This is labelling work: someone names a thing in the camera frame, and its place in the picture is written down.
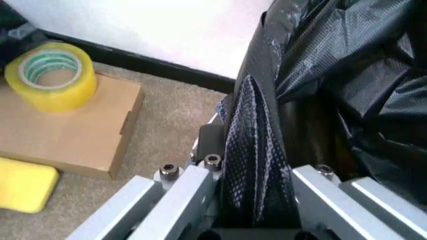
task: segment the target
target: tape core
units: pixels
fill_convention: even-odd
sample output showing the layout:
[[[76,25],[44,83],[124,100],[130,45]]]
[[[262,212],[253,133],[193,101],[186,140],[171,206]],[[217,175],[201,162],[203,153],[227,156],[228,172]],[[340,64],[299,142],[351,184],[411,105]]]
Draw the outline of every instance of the tape core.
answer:
[[[74,76],[60,85],[45,86],[38,84],[39,78],[50,71],[69,69]],[[41,90],[57,90],[74,83],[82,73],[82,63],[71,52],[62,50],[40,50],[29,56],[19,65],[20,79],[27,85]]]

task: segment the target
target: beige carpet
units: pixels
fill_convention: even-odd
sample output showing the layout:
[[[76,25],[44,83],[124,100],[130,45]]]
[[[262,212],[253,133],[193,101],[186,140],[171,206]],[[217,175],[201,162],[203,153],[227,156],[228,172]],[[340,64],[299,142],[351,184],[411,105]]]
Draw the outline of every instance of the beige carpet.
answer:
[[[25,214],[0,209],[0,240],[61,240],[135,175],[151,178],[161,164],[183,166],[199,127],[224,94],[104,64],[100,72],[143,84],[145,99],[114,180],[62,173],[45,209]]]

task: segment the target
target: wrinkled plastic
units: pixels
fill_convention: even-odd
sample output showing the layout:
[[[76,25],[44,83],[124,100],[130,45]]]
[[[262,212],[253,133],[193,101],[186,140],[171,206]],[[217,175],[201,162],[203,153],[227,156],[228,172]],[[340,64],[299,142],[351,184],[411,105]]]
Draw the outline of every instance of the wrinkled plastic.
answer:
[[[426,10],[423,0],[272,4],[250,43],[229,111],[221,113],[227,126],[221,225],[298,226],[290,163],[338,158],[331,154],[335,134],[359,174],[427,205]],[[324,100],[314,111],[334,117],[335,132],[331,119],[304,113],[316,105],[307,98],[313,95]],[[310,144],[289,143],[300,140]],[[298,154],[307,149],[313,154]]]

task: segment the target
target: black baseboard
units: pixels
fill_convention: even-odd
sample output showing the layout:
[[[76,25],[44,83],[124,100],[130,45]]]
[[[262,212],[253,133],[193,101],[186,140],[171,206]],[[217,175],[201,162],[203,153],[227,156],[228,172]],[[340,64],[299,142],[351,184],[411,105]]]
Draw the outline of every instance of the black baseboard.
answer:
[[[106,47],[49,31],[42,32],[49,39],[60,40],[83,49],[95,62],[198,85],[200,87],[212,89],[225,94],[231,93],[234,89],[235,80],[228,77],[192,69],[186,66],[142,56],[120,49]]]

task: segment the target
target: silver metal bar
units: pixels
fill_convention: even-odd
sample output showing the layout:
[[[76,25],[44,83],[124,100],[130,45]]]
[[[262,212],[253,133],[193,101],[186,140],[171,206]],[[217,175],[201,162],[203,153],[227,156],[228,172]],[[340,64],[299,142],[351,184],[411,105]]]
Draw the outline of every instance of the silver metal bar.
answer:
[[[66,239],[124,239],[162,194],[159,182],[134,176]]]
[[[371,178],[339,187],[405,239],[427,239],[427,214]]]
[[[310,165],[292,171],[302,227],[331,229],[341,239],[402,239]]]
[[[212,173],[190,165],[128,240],[176,240],[202,220],[215,193]]]

